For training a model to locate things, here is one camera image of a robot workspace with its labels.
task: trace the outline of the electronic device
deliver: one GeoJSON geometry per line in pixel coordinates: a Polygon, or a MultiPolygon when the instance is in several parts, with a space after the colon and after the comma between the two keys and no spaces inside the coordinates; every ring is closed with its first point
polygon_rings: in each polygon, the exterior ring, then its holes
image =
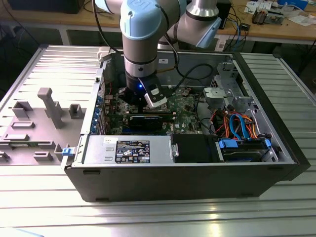
{"type": "Polygon", "coordinates": [[[246,23],[241,23],[241,24],[239,25],[239,28],[240,28],[241,30],[244,30],[244,31],[249,31],[250,25],[249,25],[249,24],[246,24],[246,23]]]}
{"type": "MultiPolygon", "coordinates": [[[[157,57],[170,62],[159,70],[173,64],[172,52],[158,51],[157,57]]],[[[257,197],[306,170],[309,163],[248,58],[252,55],[181,52],[181,71],[207,62],[212,75],[185,82],[165,104],[150,108],[121,98],[124,59],[104,57],[79,143],[63,151],[62,167],[81,197],[91,202],[257,197]]],[[[201,67],[192,76],[208,73],[201,67]]],[[[181,77],[171,71],[159,79],[167,91],[181,77]]]]}
{"type": "MultiPolygon", "coordinates": [[[[257,79],[278,64],[270,77],[282,75],[290,83],[295,77],[285,63],[273,56],[157,49],[163,39],[208,46],[221,22],[216,1],[98,5],[121,13],[123,51],[101,47],[83,59],[76,58],[82,53],[61,62],[55,57],[54,66],[76,63],[57,68],[59,77],[70,78],[67,83],[93,83],[89,100],[69,104],[57,89],[60,102],[54,101],[54,90],[43,86],[31,103],[13,100],[14,117],[0,141],[2,162],[61,160],[91,202],[257,197],[310,167],[257,79]],[[94,65],[85,68],[89,62],[94,65]]],[[[45,65],[51,54],[50,47],[37,61],[45,65]]],[[[30,79],[40,75],[32,72],[30,79]]],[[[79,101],[86,96],[77,95],[79,101]]],[[[311,107],[311,100],[304,101],[311,107]]]]}
{"type": "Polygon", "coordinates": [[[266,9],[257,7],[255,13],[251,18],[252,23],[262,25],[265,22],[267,15],[268,11],[266,9]]]}
{"type": "Polygon", "coordinates": [[[268,14],[265,18],[267,24],[282,24],[284,16],[280,10],[268,10],[268,14]]]}
{"type": "Polygon", "coordinates": [[[219,26],[219,29],[224,29],[227,21],[227,17],[229,14],[229,11],[232,7],[232,3],[230,0],[217,0],[216,4],[218,8],[218,17],[222,19],[221,25],[219,26]]]}
{"type": "Polygon", "coordinates": [[[53,11],[77,14],[84,0],[7,0],[13,10],[53,11]]]}

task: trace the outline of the black cable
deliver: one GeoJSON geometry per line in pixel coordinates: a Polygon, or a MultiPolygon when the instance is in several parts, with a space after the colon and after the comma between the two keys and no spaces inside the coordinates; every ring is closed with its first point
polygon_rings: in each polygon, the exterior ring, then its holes
{"type": "Polygon", "coordinates": [[[182,79],[179,81],[179,83],[171,90],[172,93],[174,93],[178,88],[179,86],[184,82],[185,79],[188,79],[188,75],[194,71],[196,68],[198,67],[201,67],[201,66],[206,66],[206,67],[209,67],[211,69],[211,73],[210,75],[213,73],[213,67],[207,63],[200,63],[200,64],[197,64],[195,65],[194,67],[192,67],[190,70],[187,71],[187,73],[185,75],[183,75],[182,79]]]}
{"type": "Polygon", "coordinates": [[[28,53],[28,54],[30,54],[31,56],[34,55],[33,53],[27,51],[27,50],[24,49],[24,48],[17,47],[17,46],[14,44],[14,42],[13,42],[14,38],[10,37],[10,35],[4,30],[4,28],[1,27],[1,25],[0,25],[0,29],[2,29],[3,32],[6,34],[6,36],[10,39],[10,42],[11,42],[12,46],[18,50],[18,53],[19,53],[19,55],[20,55],[21,57],[23,57],[23,58],[25,58],[25,59],[27,59],[27,60],[30,59],[30,58],[26,58],[25,56],[23,56],[23,55],[20,53],[19,49],[22,50],[22,51],[24,51],[24,52],[26,52],[26,53],[28,53]]]}
{"type": "Polygon", "coordinates": [[[180,57],[179,57],[178,51],[172,45],[171,39],[167,33],[164,35],[164,37],[165,37],[167,43],[169,44],[169,46],[172,48],[173,55],[174,55],[174,61],[175,61],[174,68],[177,68],[179,66],[179,63],[180,63],[180,57]]]}
{"type": "Polygon", "coordinates": [[[316,39],[314,40],[313,44],[311,45],[311,47],[309,48],[309,50],[307,51],[306,53],[306,56],[305,56],[305,59],[302,60],[300,66],[299,66],[299,69],[298,69],[298,73],[302,73],[303,70],[307,67],[307,65],[310,63],[310,61],[314,58],[314,54],[316,53],[316,49],[314,49],[313,52],[312,51],[312,48],[313,46],[315,45],[316,43],[316,39]]]}
{"type": "Polygon", "coordinates": [[[122,54],[122,52],[118,51],[116,48],[112,47],[109,42],[105,39],[104,37],[104,34],[103,34],[103,31],[102,31],[102,28],[100,26],[100,22],[99,22],[99,19],[98,19],[98,14],[97,14],[97,11],[96,11],[96,4],[95,4],[95,0],[92,0],[92,7],[93,7],[93,13],[94,13],[94,17],[95,17],[95,21],[98,25],[98,29],[99,29],[99,33],[103,39],[103,41],[108,45],[108,47],[110,47],[112,50],[114,50],[116,53],[119,53],[119,54],[122,54]]]}
{"type": "Polygon", "coordinates": [[[202,118],[201,121],[206,120],[206,119],[210,120],[211,118],[202,118]]]}
{"type": "MultiPolygon", "coordinates": [[[[229,13],[229,15],[234,16],[234,17],[236,18],[237,24],[240,26],[240,25],[241,25],[241,19],[237,16],[236,11],[235,11],[233,5],[231,6],[231,9],[233,10],[234,14],[229,13]]],[[[237,42],[236,42],[234,45],[232,45],[232,42],[233,42],[233,40],[235,39],[235,37],[236,37],[236,35],[237,35],[237,29],[235,28],[234,25],[233,25],[233,28],[236,30],[236,32],[235,32],[233,38],[231,39],[231,41],[227,44],[226,48],[224,48],[223,51],[226,51],[228,48],[229,48],[229,50],[231,50],[231,49],[232,49],[232,46],[235,46],[236,43],[237,43],[237,42]]]]}
{"type": "Polygon", "coordinates": [[[206,126],[204,123],[202,123],[202,120],[200,120],[200,118],[199,118],[199,116],[198,116],[198,103],[199,103],[199,100],[200,100],[200,98],[202,97],[202,95],[203,95],[203,91],[199,94],[199,96],[198,96],[198,98],[197,98],[196,117],[197,117],[198,122],[200,122],[200,124],[201,124],[203,127],[205,127],[205,128],[209,131],[210,134],[214,134],[214,132],[213,132],[208,126],[206,126]]]}
{"type": "Polygon", "coordinates": [[[40,43],[39,43],[39,42],[30,34],[30,32],[28,32],[28,31],[25,29],[25,27],[22,26],[22,24],[21,24],[17,19],[15,19],[15,17],[11,14],[11,12],[8,10],[8,8],[6,7],[6,5],[4,4],[4,1],[3,1],[3,0],[1,0],[1,1],[2,1],[2,5],[3,5],[3,7],[5,8],[6,12],[9,13],[9,15],[12,17],[12,19],[13,19],[16,23],[18,23],[18,24],[25,30],[26,33],[28,33],[28,35],[36,42],[37,45],[39,45],[40,43]]]}
{"type": "MultiPolygon", "coordinates": [[[[169,35],[168,35],[167,33],[165,34],[165,38],[166,38],[168,44],[171,46],[172,51],[173,51],[173,56],[174,56],[174,59],[175,59],[175,66],[174,66],[174,68],[177,70],[177,73],[178,73],[180,76],[182,76],[182,77],[184,78],[185,75],[183,75],[183,74],[180,72],[179,67],[178,67],[178,65],[179,65],[179,63],[180,63],[179,54],[178,54],[177,50],[172,46],[172,44],[171,44],[171,39],[170,39],[170,37],[169,37],[169,35]]],[[[210,77],[210,76],[213,74],[214,68],[213,68],[211,65],[209,65],[209,64],[207,64],[207,66],[208,66],[209,68],[211,68],[211,71],[210,71],[210,73],[208,73],[206,76],[201,77],[201,78],[192,78],[192,77],[189,77],[189,76],[187,75],[187,76],[185,77],[185,79],[198,80],[198,81],[199,81],[199,80],[202,80],[202,79],[205,79],[205,78],[210,77]]]]}
{"type": "MultiPolygon", "coordinates": [[[[235,17],[236,17],[236,22],[240,21],[240,23],[241,23],[241,20],[240,20],[237,16],[235,16],[235,17]]],[[[235,32],[233,38],[231,39],[231,41],[227,44],[226,48],[224,48],[223,51],[226,51],[228,48],[229,48],[229,50],[231,50],[232,47],[234,47],[237,43],[238,43],[238,46],[237,46],[236,48],[239,48],[239,47],[242,46],[242,48],[241,48],[241,51],[242,51],[243,48],[244,48],[244,46],[245,46],[245,44],[246,44],[247,36],[248,36],[248,34],[249,34],[249,31],[246,31],[246,30],[244,30],[245,36],[244,36],[240,41],[238,41],[238,42],[236,41],[234,44],[232,44],[234,38],[235,38],[236,35],[237,35],[237,29],[235,28],[234,25],[233,25],[233,27],[234,27],[234,29],[236,30],[236,32],[235,32]]]]}
{"type": "MultiPolygon", "coordinates": [[[[0,36],[1,36],[1,41],[3,41],[3,33],[2,33],[2,26],[0,25],[0,36]]],[[[7,55],[6,55],[6,50],[5,47],[3,46],[3,55],[4,55],[4,60],[7,62],[7,55]]]]}
{"type": "MultiPolygon", "coordinates": [[[[88,11],[88,12],[93,13],[93,11],[87,9],[87,5],[88,5],[91,1],[92,1],[92,0],[87,1],[87,2],[83,5],[83,9],[86,10],[86,11],[88,11]]],[[[106,13],[106,11],[97,11],[97,13],[106,13]]]]}

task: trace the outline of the blue cable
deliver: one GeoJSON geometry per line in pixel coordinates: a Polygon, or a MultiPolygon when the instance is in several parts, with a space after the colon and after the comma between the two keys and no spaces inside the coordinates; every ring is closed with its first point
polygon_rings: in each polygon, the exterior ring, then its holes
{"type": "Polygon", "coordinates": [[[233,48],[233,51],[235,51],[235,50],[236,50],[236,47],[237,47],[237,45],[238,45],[238,43],[239,43],[239,38],[240,38],[240,28],[239,28],[238,23],[237,23],[235,20],[233,20],[233,19],[227,19],[227,20],[232,21],[232,22],[236,25],[236,27],[237,27],[238,37],[237,37],[237,42],[236,42],[236,44],[234,45],[234,48],[233,48]]]}
{"type": "Polygon", "coordinates": [[[241,130],[242,130],[242,134],[244,136],[245,139],[248,139],[249,138],[249,134],[247,133],[247,130],[246,130],[246,125],[245,125],[245,122],[243,121],[241,115],[237,115],[237,114],[234,114],[231,116],[231,118],[229,119],[229,127],[231,129],[231,132],[233,135],[235,135],[235,137],[238,139],[238,140],[241,140],[241,138],[239,137],[239,135],[237,133],[235,133],[235,130],[234,130],[234,126],[233,126],[233,120],[234,120],[234,117],[237,116],[240,120],[240,124],[241,124],[241,130]]]}

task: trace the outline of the power supply label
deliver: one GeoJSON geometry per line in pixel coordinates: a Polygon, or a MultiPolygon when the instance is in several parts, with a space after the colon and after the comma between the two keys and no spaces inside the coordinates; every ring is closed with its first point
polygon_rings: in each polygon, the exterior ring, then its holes
{"type": "Polygon", "coordinates": [[[115,162],[150,163],[149,141],[117,141],[115,162]]]}

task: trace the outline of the black cover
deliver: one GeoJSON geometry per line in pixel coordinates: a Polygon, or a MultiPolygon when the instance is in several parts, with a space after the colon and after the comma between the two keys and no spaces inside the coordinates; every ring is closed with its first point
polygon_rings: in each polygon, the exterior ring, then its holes
{"type": "Polygon", "coordinates": [[[77,14],[84,0],[7,0],[13,10],[52,11],[77,14]]]}
{"type": "Polygon", "coordinates": [[[219,10],[218,17],[222,19],[221,25],[219,26],[219,28],[222,30],[225,28],[226,20],[232,3],[230,0],[217,0],[216,6],[219,10]]]}
{"type": "Polygon", "coordinates": [[[172,134],[172,143],[178,145],[179,156],[175,163],[220,162],[215,142],[217,138],[202,134],[172,134]]]}

